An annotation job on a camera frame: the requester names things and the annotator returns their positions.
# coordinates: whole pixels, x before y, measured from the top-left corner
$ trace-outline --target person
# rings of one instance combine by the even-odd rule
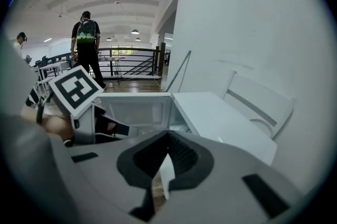
[[[91,66],[97,83],[104,89],[106,85],[103,82],[103,76],[100,71],[100,66],[98,64],[98,48],[100,46],[100,28],[96,21],[90,19],[90,12],[85,11],[82,14],[81,21],[74,25],[72,32],[72,47],[71,56],[75,58],[75,42],[77,39],[77,58],[79,64],[89,73],[89,65]]]
[[[13,47],[15,51],[18,53],[18,55],[22,58],[21,49],[23,47],[23,42],[27,41],[27,36],[24,32],[20,32],[16,37],[16,42],[13,44]]]
[[[21,51],[21,49],[23,47],[23,42],[26,42],[26,41],[27,41],[26,34],[24,32],[20,32],[17,35],[17,37],[16,37],[16,42],[13,44],[13,47],[14,47],[15,51],[17,52],[17,54],[19,55],[20,58],[22,58],[22,51]],[[32,97],[32,99],[33,99],[33,101],[35,103],[33,103],[29,99],[29,97],[27,97],[27,99],[26,99],[26,106],[28,106],[28,107],[34,107],[37,104],[37,102],[38,102],[38,96],[37,96],[37,94],[36,94],[36,92],[35,92],[35,90],[33,88],[32,88],[32,90],[30,92],[30,96]]]

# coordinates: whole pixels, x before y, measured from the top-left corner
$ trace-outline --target white wall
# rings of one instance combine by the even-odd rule
[[[30,63],[31,66],[33,66],[37,60],[41,60],[43,56],[49,57],[49,47],[45,44],[36,46],[23,46],[21,52],[23,58],[25,58],[26,55],[29,55],[32,58]]]
[[[164,37],[164,43],[166,44],[165,48],[172,49],[172,44],[173,44],[173,34],[171,33],[165,33]]]
[[[108,41],[109,43],[123,43],[124,40],[126,43],[133,43],[133,45],[141,43],[150,43],[150,33],[144,33],[140,30],[139,34],[132,34],[131,30],[129,33],[124,34],[112,34],[112,33],[101,33],[101,42],[106,42],[107,38],[112,38],[112,41]]]
[[[72,42],[71,39],[63,38],[60,42],[49,45],[49,56],[54,57],[71,52]]]
[[[235,69],[296,98],[273,167],[304,193],[318,183],[336,145],[337,38],[323,0],[179,0],[173,42],[168,82],[192,51],[182,92],[220,95]]]

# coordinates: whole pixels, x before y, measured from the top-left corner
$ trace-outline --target backpack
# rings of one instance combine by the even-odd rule
[[[96,24],[93,20],[82,20],[77,30],[77,44],[92,44],[95,42]]]

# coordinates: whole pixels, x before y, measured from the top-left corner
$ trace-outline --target white surface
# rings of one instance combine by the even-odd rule
[[[171,96],[166,92],[144,92],[144,93],[101,93],[98,97],[155,97],[155,96]]]
[[[218,142],[220,138],[225,144],[239,147],[267,165],[272,163],[276,143],[217,95],[210,92],[175,93],[173,97],[186,123],[201,137]]]
[[[174,166],[169,154],[166,155],[163,163],[159,168],[159,171],[160,171],[160,178],[162,180],[165,199],[168,200],[170,198],[170,193],[168,191],[169,183],[171,180],[175,178]]]
[[[296,98],[272,166],[307,193],[335,154],[336,43],[323,0],[179,0],[167,81],[191,50],[181,92],[220,96],[236,69]]]
[[[273,138],[289,118],[296,100],[285,98],[236,71],[232,74],[223,100]]]

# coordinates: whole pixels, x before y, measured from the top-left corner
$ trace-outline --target black railing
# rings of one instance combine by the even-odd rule
[[[162,70],[158,70],[162,68],[163,56],[161,54],[165,54],[165,46],[163,52],[159,50],[159,47],[156,49],[146,49],[146,48],[100,48],[98,50],[98,58],[101,63],[109,63],[109,65],[103,66],[100,64],[100,69],[102,73],[110,73],[111,76],[115,76],[117,69],[116,63],[119,67],[119,71],[121,75],[138,75],[138,74],[147,74],[147,75],[159,75],[161,76]],[[48,63],[59,62],[61,60],[70,60],[71,54],[61,54],[51,58],[48,58]],[[119,58],[117,60],[102,60],[104,57],[116,57]]]

